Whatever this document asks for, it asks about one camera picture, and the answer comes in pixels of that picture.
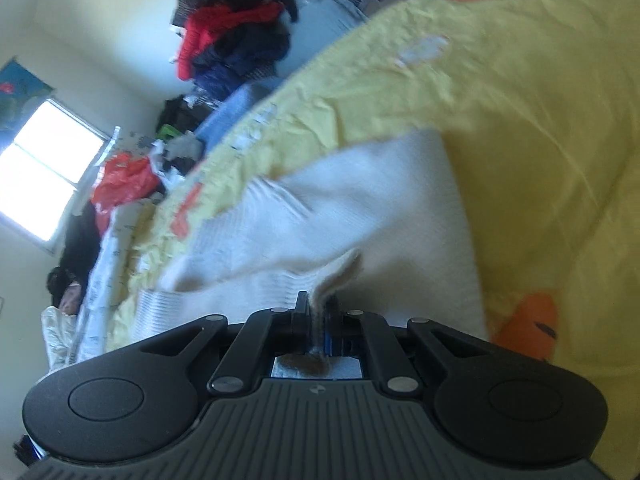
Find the white knit sweater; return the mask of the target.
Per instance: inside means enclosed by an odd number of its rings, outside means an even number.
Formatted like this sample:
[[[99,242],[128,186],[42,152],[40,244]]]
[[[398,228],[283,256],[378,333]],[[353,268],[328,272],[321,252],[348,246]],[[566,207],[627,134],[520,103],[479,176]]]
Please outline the white knit sweater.
[[[322,344],[328,299],[392,325],[431,318],[487,337],[472,236],[440,136],[416,131],[250,182],[234,207],[203,221],[186,253],[137,300],[142,340],[209,314],[241,323],[309,296],[311,348],[274,374],[347,378]]]

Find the dark navy clothes in pile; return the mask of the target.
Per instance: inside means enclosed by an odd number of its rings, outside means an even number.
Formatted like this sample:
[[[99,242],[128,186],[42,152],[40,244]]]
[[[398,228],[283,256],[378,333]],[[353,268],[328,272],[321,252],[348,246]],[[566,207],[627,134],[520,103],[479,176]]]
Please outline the dark navy clothes in pile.
[[[290,47],[290,34],[278,23],[235,27],[194,56],[195,87],[211,99],[224,101],[247,81],[272,70]]]

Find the white printed quilt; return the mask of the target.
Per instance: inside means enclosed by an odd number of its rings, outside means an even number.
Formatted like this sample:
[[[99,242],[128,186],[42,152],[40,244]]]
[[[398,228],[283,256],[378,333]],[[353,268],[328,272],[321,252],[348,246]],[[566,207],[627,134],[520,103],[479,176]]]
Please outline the white printed quilt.
[[[98,260],[89,276],[67,365],[93,359],[106,351],[108,326],[127,288],[127,264],[134,233],[151,205],[149,200],[138,200],[112,211]]]

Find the grey white crumpled cloth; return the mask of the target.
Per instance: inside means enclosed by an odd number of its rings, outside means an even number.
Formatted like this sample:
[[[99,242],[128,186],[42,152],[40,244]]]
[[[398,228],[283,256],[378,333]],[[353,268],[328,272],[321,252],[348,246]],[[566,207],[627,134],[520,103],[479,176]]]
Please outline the grey white crumpled cloth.
[[[198,164],[204,154],[204,143],[191,131],[168,141],[156,140],[149,151],[153,174],[171,191]]]

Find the black garment by window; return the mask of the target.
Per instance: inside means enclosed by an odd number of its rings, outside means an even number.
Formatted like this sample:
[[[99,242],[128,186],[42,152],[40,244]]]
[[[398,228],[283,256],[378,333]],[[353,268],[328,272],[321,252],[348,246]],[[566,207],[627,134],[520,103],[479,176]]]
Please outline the black garment by window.
[[[101,235],[96,225],[96,208],[88,200],[79,216],[68,219],[64,249],[58,265],[47,276],[47,290],[51,304],[61,304],[67,287],[77,283],[86,293],[90,273],[96,264],[101,249]]]

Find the cream pyjama garment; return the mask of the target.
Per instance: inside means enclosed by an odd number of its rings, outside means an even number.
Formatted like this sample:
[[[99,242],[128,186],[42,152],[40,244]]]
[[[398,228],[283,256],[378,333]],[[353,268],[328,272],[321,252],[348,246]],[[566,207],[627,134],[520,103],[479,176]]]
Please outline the cream pyjama garment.
[[[41,313],[41,328],[52,374],[77,360],[78,315],[50,306]]]

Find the red plastic bag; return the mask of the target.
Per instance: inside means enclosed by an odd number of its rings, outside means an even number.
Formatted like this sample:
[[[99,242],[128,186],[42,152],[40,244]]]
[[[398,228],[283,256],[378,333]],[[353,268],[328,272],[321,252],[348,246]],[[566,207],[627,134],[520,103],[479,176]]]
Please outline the red plastic bag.
[[[96,211],[96,227],[104,235],[112,211],[122,205],[151,196],[160,185],[148,156],[135,158],[120,153],[102,167],[101,179],[94,186],[90,202]]]

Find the light blue knit basket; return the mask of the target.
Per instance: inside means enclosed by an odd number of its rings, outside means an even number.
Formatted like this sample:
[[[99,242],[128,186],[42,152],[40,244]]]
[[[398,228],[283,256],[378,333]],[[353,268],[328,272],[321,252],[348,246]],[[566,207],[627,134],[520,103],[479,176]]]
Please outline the light blue knit basket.
[[[235,90],[194,131],[203,144],[203,153],[208,154],[251,108],[283,83],[283,78],[268,77],[247,82]]]

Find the window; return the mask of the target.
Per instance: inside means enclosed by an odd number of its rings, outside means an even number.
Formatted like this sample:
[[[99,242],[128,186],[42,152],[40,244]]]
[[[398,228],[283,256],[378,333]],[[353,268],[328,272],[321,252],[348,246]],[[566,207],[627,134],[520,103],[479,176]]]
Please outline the window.
[[[54,252],[107,136],[54,99],[1,152],[1,220]]]

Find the red jacket on pile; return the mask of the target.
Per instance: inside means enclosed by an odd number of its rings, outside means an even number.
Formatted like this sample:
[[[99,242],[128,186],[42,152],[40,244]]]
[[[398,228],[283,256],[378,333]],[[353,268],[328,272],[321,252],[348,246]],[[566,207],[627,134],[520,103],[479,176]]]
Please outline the red jacket on pile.
[[[233,11],[230,6],[217,4],[193,12],[184,26],[176,62],[177,77],[182,81],[191,79],[193,59],[225,32],[244,24],[272,23],[284,10],[283,3],[271,1],[243,11]]]

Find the yellow carrot print bedsheet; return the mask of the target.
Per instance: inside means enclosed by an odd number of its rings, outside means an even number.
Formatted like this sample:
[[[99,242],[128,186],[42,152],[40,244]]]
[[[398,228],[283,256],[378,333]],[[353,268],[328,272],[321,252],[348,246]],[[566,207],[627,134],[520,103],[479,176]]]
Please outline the yellow carrot print bedsheet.
[[[404,0],[246,112],[141,237],[152,283],[248,180],[359,141],[440,132],[471,223],[485,325],[552,296],[555,359],[610,418],[597,463],[639,471],[639,0]]]

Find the grey fabric heap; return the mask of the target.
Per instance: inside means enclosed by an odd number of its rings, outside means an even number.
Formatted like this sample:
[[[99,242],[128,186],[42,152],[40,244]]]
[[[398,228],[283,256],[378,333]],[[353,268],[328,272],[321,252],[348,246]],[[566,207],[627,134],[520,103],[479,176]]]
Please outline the grey fabric heap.
[[[359,0],[294,0],[297,20],[284,12],[280,23],[290,35],[290,48],[276,63],[281,78],[291,76],[325,48],[367,21]]]

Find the blue floral window blind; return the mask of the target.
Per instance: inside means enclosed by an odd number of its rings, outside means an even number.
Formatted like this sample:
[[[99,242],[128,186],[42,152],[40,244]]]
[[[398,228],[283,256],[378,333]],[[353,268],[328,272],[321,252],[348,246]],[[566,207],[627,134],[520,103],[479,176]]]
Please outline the blue floral window blind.
[[[54,89],[11,58],[0,73],[0,151],[14,141],[32,114]]]

